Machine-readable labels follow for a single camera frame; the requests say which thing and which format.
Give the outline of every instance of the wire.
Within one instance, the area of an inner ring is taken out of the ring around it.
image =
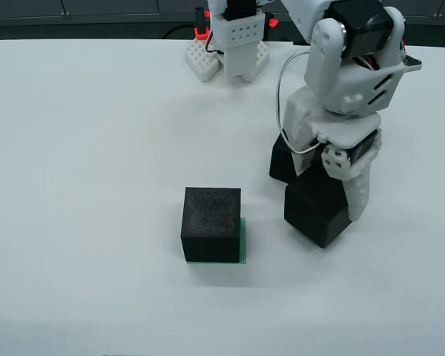
[[[206,43],[205,43],[205,50],[206,50],[206,52],[208,52],[208,53],[217,52],[217,54],[220,54],[221,56],[224,56],[224,52],[222,52],[221,50],[209,50],[208,49],[209,44],[211,43],[212,39],[213,39],[213,31],[211,31],[209,33],[208,39],[206,40]]]
[[[167,39],[173,32],[177,32],[183,28],[194,28],[193,24],[181,24],[180,26],[173,27],[171,30],[168,30],[162,37],[162,39]]]
[[[290,148],[290,151],[292,151],[294,154],[297,154],[299,156],[301,156],[302,154],[307,154],[309,152],[312,152],[313,150],[316,150],[318,147],[320,147],[321,142],[317,143],[315,146],[311,146],[310,148],[308,148],[304,151],[297,151],[295,149],[295,147],[293,147],[290,144],[285,131],[282,129],[282,124],[280,123],[280,84],[282,84],[282,77],[283,77],[283,74],[284,74],[285,70],[287,69],[287,66],[289,65],[289,63],[291,61],[293,61],[295,58],[302,56],[304,54],[308,54],[308,53],[310,53],[310,50],[306,49],[303,52],[299,52],[299,53],[294,54],[293,56],[290,56],[289,59],[286,60],[285,64],[282,67],[282,70],[280,71],[279,80],[277,82],[277,91],[275,92],[275,108],[276,108],[275,113],[276,113],[277,126],[279,127],[280,135],[282,136],[283,141],[285,141],[285,144],[287,145],[287,147]]]
[[[370,69],[370,70],[375,70],[372,65],[368,62],[368,60],[364,57],[357,57],[357,59],[359,59],[365,66],[366,68]]]
[[[374,61],[372,60],[371,56],[364,56],[364,58],[366,58],[366,61],[368,61],[368,63],[371,65],[371,67],[374,68]]]

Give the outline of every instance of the white cable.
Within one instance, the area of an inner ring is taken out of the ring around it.
[[[364,58],[364,57],[358,57],[358,59],[360,60],[360,61],[362,61],[362,63],[365,65],[365,66],[367,66],[368,67],[368,69],[370,69],[370,70],[375,70],[370,64],[369,64],[369,62],[367,61],[367,59],[366,58]]]
[[[283,141],[285,141],[285,144],[287,145],[287,147],[290,148],[290,151],[292,151],[294,154],[298,154],[298,155],[307,154],[309,152],[312,152],[313,150],[317,149],[321,145],[321,142],[317,143],[315,146],[311,146],[310,148],[308,148],[304,151],[297,151],[295,149],[295,147],[290,144],[289,139],[287,139],[285,132],[283,132],[282,124],[280,123],[280,84],[282,83],[283,73],[287,69],[287,66],[289,65],[289,63],[292,60],[294,60],[295,58],[297,58],[298,56],[302,56],[302,55],[308,54],[308,53],[310,53],[309,49],[304,50],[303,52],[296,53],[293,56],[290,56],[289,59],[286,60],[285,64],[282,67],[282,70],[280,71],[279,81],[277,83],[277,91],[275,93],[275,108],[276,108],[275,113],[277,115],[276,116],[277,117],[277,125],[279,127],[280,135],[282,136]]]

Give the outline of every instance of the green mat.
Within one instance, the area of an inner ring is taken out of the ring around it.
[[[239,262],[186,262],[194,265],[245,265],[245,217],[240,218]]]

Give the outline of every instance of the white tabletop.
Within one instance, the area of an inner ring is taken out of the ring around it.
[[[368,208],[322,250],[268,176],[300,48],[247,85],[185,46],[0,42],[0,355],[445,356],[445,49],[408,48]],[[186,264],[186,186],[242,189],[246,265]]]

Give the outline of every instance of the orange part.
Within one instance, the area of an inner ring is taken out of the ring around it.
[[[270,20],[268,20],[268,26],[269,26],[269,27],[274,28],[274,27],[276,27],[278,24],[279,24],[279,20],[277,20],[277,19],[270,19]]]
[[[194,28],[194,34],[196,35],[196,39],[198,41],[205,41],[209,37],[209,29],[206,28],[206,33],[198,33],[198,29]]]

